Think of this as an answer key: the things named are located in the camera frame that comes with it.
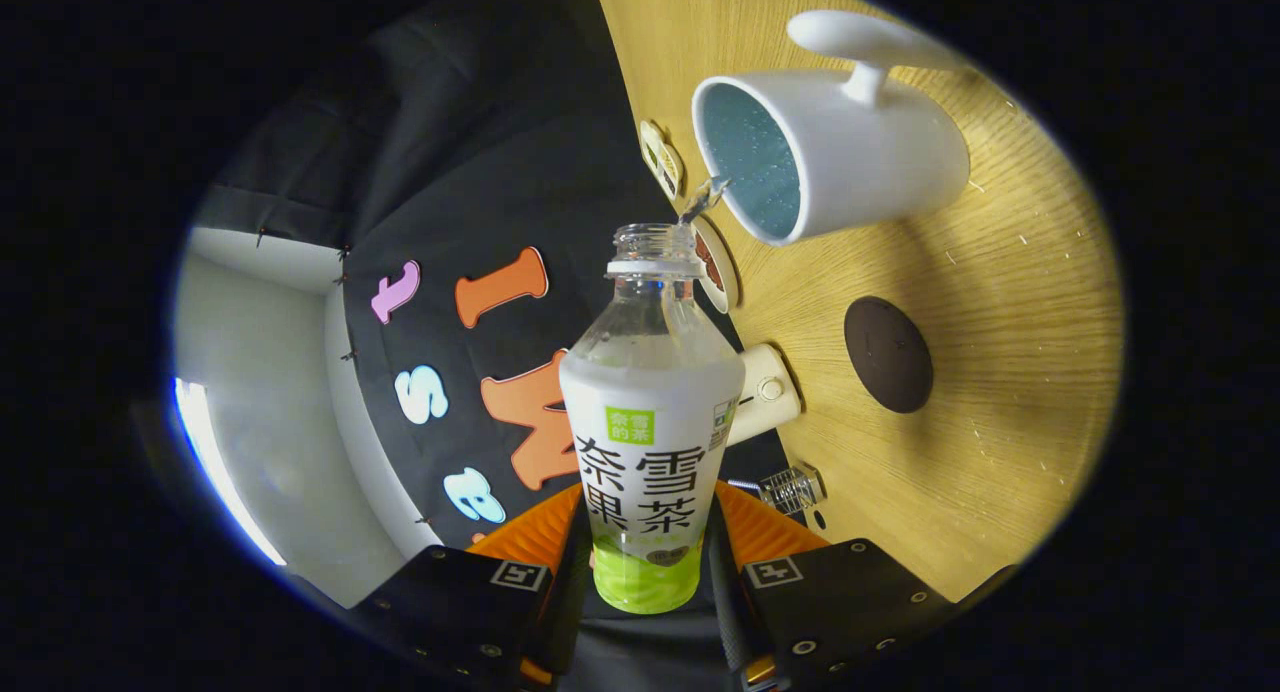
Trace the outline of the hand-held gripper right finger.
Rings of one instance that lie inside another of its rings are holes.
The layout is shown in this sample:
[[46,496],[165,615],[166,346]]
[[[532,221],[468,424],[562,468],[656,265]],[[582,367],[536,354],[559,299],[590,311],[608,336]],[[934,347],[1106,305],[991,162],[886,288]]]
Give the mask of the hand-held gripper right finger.
[[826,689],[956,613],[877,544],[829,544],[722,482],[712,590],[735,691]]

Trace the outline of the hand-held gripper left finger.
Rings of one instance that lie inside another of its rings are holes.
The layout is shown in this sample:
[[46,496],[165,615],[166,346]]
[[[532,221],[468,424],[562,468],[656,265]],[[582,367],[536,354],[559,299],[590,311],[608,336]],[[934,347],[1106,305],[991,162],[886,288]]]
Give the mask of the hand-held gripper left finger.
[[573,484],[471,549],[426,547],[355,622],[443,691],[554,691],[573,660],[590,547]]

